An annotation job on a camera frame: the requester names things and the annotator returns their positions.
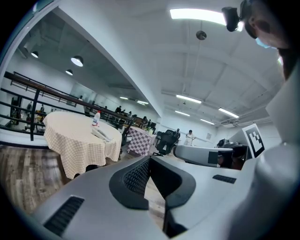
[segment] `plastic bottle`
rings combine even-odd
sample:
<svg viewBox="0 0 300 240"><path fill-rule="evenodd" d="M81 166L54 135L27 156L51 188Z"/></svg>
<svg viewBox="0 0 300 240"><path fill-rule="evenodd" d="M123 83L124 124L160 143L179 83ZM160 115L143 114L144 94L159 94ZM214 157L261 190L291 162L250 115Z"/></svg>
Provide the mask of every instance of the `plastic bottle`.
<svg viewBox="0 0 300 240"><path fill-rule="evenodd" d="M96 115L94 116L92 126L97 126L98 125L98 122L99 122L99 119L100 119L100 113L101 113L101 111L98 111L96 113Z"/></svg>

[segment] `desk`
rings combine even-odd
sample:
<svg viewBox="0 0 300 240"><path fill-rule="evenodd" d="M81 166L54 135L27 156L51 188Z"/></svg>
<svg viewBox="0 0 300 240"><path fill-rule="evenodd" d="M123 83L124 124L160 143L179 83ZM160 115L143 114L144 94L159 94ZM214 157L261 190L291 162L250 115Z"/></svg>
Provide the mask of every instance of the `desk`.
<svg viewBox="0 0 300 240"><path fill-rule="evenodd" d="M121 134L106 123L100 128L112 140L105 142L91 132L92 118L71 112L52 112L44 119L44 137L48 147L60 154L66 176L73 179L85 172L88 165L105 165L105 158L118 161Z"/></svg>
<svg viewBox="0 0 300 240"><path fill-rule="evenodd" d="M129 135L132 136L132 139L128 146L128 151L132 150L141 156L147 156L156 135L149 135L148 132L138 127L130 127Z"/></svg>

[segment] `red and white checkered tablecloth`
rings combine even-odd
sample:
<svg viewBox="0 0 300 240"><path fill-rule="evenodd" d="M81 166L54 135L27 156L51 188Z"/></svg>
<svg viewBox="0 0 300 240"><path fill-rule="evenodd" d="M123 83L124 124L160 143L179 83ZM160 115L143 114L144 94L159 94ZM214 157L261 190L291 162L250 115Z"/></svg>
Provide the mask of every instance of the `red and white checkered tablecloth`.
<svg viewBox="0 0 300 240"><path fill-rule="evenodd" d="M141 156L147 156L155 141L156 135L149 135L145 130L138 127L130 127L129 135L132 136L128 146L129 150Z"/></svg>

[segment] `wooden floor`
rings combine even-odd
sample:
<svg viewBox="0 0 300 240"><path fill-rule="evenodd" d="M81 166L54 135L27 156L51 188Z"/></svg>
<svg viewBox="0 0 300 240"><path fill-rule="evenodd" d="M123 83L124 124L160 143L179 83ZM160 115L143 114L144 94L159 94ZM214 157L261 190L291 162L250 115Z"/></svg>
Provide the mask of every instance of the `wooden floor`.
<svg viewBox="0 0 300 240"><path fill-rule="evenodd" d="M121 161L138 157L127 153L123 147ZM165 156L179 160L172 155ZM107 165L116 162L107 159ZM66 178L59 154L52 150L25 149L0 146L0 182L11 202L31 214L48 197L70 180ZM165 200L150 178L145 191L149 201L149 212L157 225L162 228L165 213Z"/></svg>

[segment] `person in white clothes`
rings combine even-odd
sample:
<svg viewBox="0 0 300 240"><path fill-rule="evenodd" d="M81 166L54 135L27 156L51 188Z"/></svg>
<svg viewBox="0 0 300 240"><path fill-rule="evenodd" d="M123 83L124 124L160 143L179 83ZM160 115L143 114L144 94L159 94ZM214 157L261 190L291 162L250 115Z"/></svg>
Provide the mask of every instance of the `person in white clothes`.
<svg viewBox="0 0 300 240"><path fill-rule="evenodd" d="M186 146L192 146L192 142L195 139L195 135L193 134L192 130L189 130L188 134L186 134L186 140L184 142L184 145Z"/></svg>

